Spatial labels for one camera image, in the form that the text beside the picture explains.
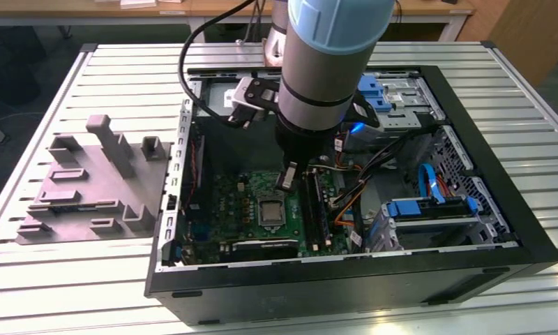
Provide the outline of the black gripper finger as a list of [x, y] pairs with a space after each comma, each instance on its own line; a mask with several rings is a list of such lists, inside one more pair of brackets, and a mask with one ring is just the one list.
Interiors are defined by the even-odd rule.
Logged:
[[285, 171], [279, 174], [277, 189], [280, 191], [296, 191], [300, 178], [300, 165], [296, 162], [291, 162]]

